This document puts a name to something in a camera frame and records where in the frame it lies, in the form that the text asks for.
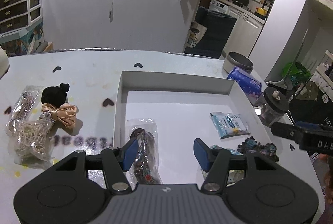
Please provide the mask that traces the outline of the blue white wet-wipe packet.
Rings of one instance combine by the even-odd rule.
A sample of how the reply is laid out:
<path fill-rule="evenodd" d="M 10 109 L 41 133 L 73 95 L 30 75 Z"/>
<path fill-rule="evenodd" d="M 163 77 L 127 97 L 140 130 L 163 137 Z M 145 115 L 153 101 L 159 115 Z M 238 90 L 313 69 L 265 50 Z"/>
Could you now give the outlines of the blue white wet-wipe packet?
<path fill-rule="evenodd" d="M 211 112 L 211 120 L 220 139 L 250 135 L 249 126 L 241 114 Z"/>

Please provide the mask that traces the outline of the dark floral hair clip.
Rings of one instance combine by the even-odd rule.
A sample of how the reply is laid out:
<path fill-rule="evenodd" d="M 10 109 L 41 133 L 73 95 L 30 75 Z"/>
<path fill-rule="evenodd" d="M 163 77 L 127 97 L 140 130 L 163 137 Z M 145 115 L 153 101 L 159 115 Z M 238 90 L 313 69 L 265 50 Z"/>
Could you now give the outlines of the dark floral hair clip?
<path fill-rule="evenodd" d="M 279 157 L 277 156 L 277 147 L 275 144 L 261 144 L 260 142 L 257 142 L 253 136 L 246 138 L 241 144 L 239 144 L 237 151 L 244 155 L 247 152 L 259 152 L 274 162 L 279 161 Z"/>

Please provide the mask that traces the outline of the white shallow cardboard box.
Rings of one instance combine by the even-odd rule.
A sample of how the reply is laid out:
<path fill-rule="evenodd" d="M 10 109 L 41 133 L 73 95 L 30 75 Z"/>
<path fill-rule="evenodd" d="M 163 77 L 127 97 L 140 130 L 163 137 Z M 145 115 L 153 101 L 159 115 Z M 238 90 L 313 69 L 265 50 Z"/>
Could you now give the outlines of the white shallow cardboard box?
<path fill-rule="evenodd" d="M 197 183 L 203 175 L 193 153 L 195 138 L 208 146 L 236 149 L 245 136 L 220 139 L 212 112 L 240 114 L 250 135 L 271 141 L 252 105 L 232 80 L 179 73 L 124 71 L 115 104 L 113 143 L 129 138 L 127 121 L 152 119 L 158 129 L 159 175 L 164 184 Z"/>

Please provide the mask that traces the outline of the green plastic bag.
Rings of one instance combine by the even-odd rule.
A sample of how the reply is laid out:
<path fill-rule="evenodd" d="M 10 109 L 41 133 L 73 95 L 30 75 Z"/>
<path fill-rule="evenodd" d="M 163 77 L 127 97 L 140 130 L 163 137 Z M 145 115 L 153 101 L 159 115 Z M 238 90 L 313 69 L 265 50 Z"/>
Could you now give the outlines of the green plastic bag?
<path fill-rule="evenodd" d="M 296 86 L 308 81 L 311 78 L 311 73 L 300 62 L 295 62 L 295 64 L 287 63 L 284 66 L 282 76 L 287 76 L 287 79 L 292 82 L 293 86 Z"/>

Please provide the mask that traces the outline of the blue tissue pack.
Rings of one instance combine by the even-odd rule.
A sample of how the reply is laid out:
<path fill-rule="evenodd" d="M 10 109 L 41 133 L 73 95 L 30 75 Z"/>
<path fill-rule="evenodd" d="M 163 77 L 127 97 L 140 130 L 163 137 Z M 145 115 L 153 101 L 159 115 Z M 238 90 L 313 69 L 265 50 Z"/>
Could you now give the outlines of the blue tissue pack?
<path fill-rule="evenodd" d="M 237 66 L 229 72 L 227 79 L 236 81 L 252 104 L 262 93 L 261 82 Z"/>

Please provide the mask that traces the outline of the beige satin bow scrunchie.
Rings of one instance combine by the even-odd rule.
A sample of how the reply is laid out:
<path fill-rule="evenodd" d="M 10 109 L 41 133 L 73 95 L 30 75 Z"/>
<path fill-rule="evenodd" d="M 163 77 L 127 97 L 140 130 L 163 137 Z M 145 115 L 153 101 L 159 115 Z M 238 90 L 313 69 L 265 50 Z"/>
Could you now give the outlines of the beige satin bow scrunchie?
<path fill-rule="evenodd" d="M 45 103 L 42 105 L 41 111 L 50 115 L 50 117 L 61 122 L 67 129 L 74 129 L 76 127 L 76 115 L 78 108 L 69 103 L 64 103 L 59 108 L 51 104 Z"/>

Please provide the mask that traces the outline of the black hair scrunchie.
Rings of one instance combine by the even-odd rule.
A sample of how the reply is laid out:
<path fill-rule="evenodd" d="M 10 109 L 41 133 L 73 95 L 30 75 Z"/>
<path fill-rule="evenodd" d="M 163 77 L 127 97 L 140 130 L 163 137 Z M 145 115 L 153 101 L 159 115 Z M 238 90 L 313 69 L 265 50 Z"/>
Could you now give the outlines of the black hair scrunchie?
<path fill-rule="evenodd" d="M 69 90 L 70 85 L 66 83 L 61 83 L 59 86 L 49 86 L 42 92 L 41 103 L 59 108 L 66 102 Z"/>

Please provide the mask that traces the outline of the round grey metal tin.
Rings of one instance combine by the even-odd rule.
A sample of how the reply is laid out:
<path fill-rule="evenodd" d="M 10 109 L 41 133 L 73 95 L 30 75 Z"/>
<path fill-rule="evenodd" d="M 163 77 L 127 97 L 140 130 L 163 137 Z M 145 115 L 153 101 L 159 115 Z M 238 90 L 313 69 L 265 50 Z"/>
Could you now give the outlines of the round grey metal tin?
<path fill-rule="evenodd" d="M 223 63 L 223 69 L 227 73 L 230 73 L 234 67 L 239 67 L 248 74 L 251 74 L 253 70 L 253 63 L 244 55 L 232 51 L 226 55 Z"/>

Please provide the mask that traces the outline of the black chair with cover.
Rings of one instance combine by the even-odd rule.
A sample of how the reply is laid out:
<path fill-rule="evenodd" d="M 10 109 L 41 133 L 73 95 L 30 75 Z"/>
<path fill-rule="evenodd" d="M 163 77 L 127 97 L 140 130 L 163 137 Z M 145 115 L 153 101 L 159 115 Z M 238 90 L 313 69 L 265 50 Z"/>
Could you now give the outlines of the black chair with cover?
<path fill-rule="evenodd" d="M 194 22 L 207 27 L 207 31 L 194 48 L 186 46 L 185 53 L 218 59 L 236 24 L 236 18 L 201 6 L 198 8 Z"/>

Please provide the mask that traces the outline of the cartoon tote bag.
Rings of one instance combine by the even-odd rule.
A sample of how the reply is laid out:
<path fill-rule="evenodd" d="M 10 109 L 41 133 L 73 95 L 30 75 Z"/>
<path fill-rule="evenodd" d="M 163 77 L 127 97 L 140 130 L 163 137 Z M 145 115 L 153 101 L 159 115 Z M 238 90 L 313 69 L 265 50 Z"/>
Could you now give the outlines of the cartoon tote bag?
<path fill-rule="evenodd" d="M 194 48 L 204 37 L 207 31 L 207 27 L 202 26 L 197 22 L 192 22 L 190 26 L 190 34 L 187 39 L 186 46 L 189 48 Z"/>

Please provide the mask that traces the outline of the white washing machine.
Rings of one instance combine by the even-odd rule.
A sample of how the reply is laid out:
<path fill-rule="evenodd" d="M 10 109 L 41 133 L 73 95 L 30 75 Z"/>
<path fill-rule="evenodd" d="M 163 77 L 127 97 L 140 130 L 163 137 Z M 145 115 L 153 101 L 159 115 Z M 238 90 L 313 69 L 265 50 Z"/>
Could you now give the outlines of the white washing machine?
<path fill-rule="evenodd" d="M 229 6 L 218 0 L 211 0 L 211 2 L 209 3 L 208 10 L 219 12 L 222 14 L 227 14 L 227 15 L 229 14 Z"/>

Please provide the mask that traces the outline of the white cat-shaped ceramic jar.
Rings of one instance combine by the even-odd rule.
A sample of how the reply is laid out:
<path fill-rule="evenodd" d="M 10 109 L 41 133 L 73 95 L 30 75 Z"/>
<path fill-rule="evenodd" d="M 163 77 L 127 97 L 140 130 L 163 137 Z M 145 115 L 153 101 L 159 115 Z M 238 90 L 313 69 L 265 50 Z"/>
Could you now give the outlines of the white cat-shaped ceramic jar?
<path fill-rule="evenodd" d="M 9 67 L 9 58 L 6 52 L 0 47 L 0 78 L 7 73 Z"/>

